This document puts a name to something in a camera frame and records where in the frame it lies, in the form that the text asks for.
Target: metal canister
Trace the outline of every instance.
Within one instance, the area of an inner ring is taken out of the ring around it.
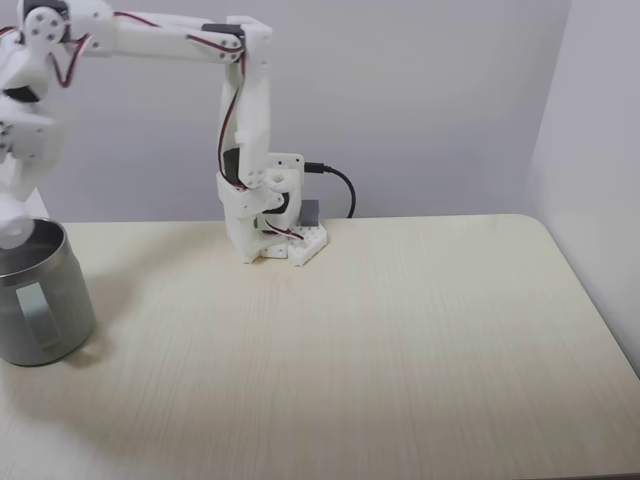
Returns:
[[[0,250],[0,357],[14,365],[46,365],[80,347],[94,326],[64,227],[36,219],[24,245]]]

